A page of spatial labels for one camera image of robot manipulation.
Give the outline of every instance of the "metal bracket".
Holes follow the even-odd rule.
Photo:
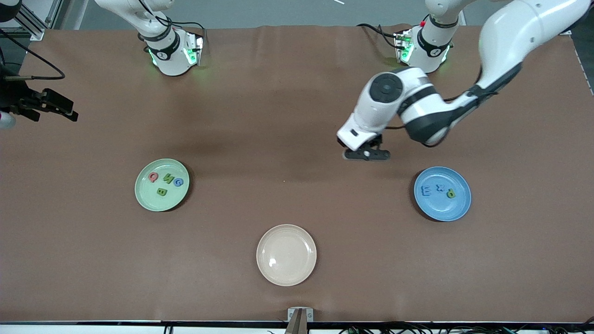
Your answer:
[[[307,334],[307,323],[314,321],[314,309],[309,307],[291,307],[287,310],[289,325],[285,334]]]
[[[307,316],[307,322],[313,322],[314,321],[314,309],[311,307],[291,307],[291,308],[289,308],[287,310],[287,321],[290,322],[291,317],[293,316],[293,313],[300,308],[303,309],[303,311],[305,311],[304,315]]]
[[[24,4],[14,20],[31,34],[31,40],[42,40],[45,30],[48,29],[48,26]]]

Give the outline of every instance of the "circular cap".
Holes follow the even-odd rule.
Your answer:
[[[260,239],[256,262],[264,277],[280,286],[297,285],[315,267],[317,251],[306,230],[295,225],[279,225]]]
[[[136,199],[145,209],[166,211],[173,209],[186,196],[189,173],[181,162],[160,159],[149,163],[136,178]]]
[[[371,83],[369,95],[376,102],[390,103],[402,94],[402,81],[396,75],[384,73]]]
[[[462,175],[447,167],[431,167],[415,181],[415,200],[429,217],[442,222],[462,218],[470,209],[470,187]]]

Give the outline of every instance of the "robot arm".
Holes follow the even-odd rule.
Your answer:
[[[203,38],[175,28],[161,11],[173,0],[95,0],[130,23],[148,45],[153,64],[166,75],[181,75],[200,61]]]
[[[429,20],[398,35],[397,59],[430,73],[446,60],[462,9],[476,0],[425,0]]]
[[[481,30],[481,77],[451,103],[443,100],[420,68],[373,76],[337,133],[339,142],[349,149],[345,157],[388,159],[379,144],[381,133],[396,115],[412,140],[426,146],[439,143],[454,125],[516,76],[528,53],[567,30],[591,7],[591,0],[514,0],[497,11]]]

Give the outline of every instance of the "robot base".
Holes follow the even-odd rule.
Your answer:
[[[436,49],[440,53],[439,56],[431,57],[427,55],[427,51],[423,50],[414,42],[417,39],[420,30],[421,27],[416,26],[413,27],[413,29],[403,31],[402,34],[397,34],[394,37],[396,46],[404,48],[403,50],[396,49],[396,58],[399,62],[403,62],[410,67],[418,67],[425,73],[431,73],[437,70],[441,63],[446,61],[447,52],[450,50],[450,46],[443,52]]]
[[[153,55],[149,50],[149,54],[153,58],[153,64],[159,70],[170,76],[177,76],[186,73],[192,66],[200,64],[202,49],[204,47],[204,38],[194,33],[188,33],[182,29],[175,29],[181,39],[176,51],[174,51],[169,60],[159,59],[159,55]]]

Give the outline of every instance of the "table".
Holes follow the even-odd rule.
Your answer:
[[[444,97],[476,78],[478,33],[462,27],[431,74]],[[387,163],[344,161],[336,143],[367,80],[399,66],[362,28],[212,30],[204,66],[181,77],[161,75],[133,31],[47,31],[32,48],[67,78],[30,86],[66,95],[80,117],[0,133],[2,321],[275,320],[296,305],[319,321],[592,313],[593,99],[569,36],[530,54],[440,147],[387,132]],[[29,55],[21,73],[51,69]],[[153,213],[134,181],[163,157],[188,167],[192,189]],[[415,175],[434,165],[470,184],[457,222],[412,203]],[[290,288],[255,264],[281,223],[318,249]]]

